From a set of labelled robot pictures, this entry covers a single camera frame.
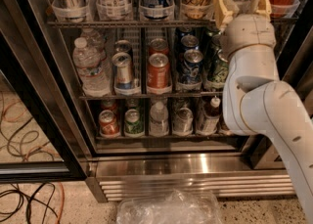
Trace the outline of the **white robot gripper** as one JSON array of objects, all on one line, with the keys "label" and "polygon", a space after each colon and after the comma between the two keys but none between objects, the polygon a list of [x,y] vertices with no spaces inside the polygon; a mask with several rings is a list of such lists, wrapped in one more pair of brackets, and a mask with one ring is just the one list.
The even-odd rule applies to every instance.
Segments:
[{"label": "white robot gripper", "polygon": [[213,6],[217,28],[225,29],[220,43],[227,58],[252,45],[275,47],[275,29],[268,21],[272,13],[269,0],[250,0],[250,14],[239,16],[240,9],[234,0],[213,0]]}]

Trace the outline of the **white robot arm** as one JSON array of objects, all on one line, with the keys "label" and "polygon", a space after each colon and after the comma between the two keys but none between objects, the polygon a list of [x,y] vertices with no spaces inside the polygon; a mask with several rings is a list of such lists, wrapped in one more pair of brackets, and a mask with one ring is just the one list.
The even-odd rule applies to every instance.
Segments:
[{"label": "white robot arm", "polygon": [[262,134],[281,157],[313,224],[313,124],[293,88],[279,78],[269,0],[251,0],[242,14],[233,0],[213,0],[221,48],[229,60],[223,116],[238,135]]}]

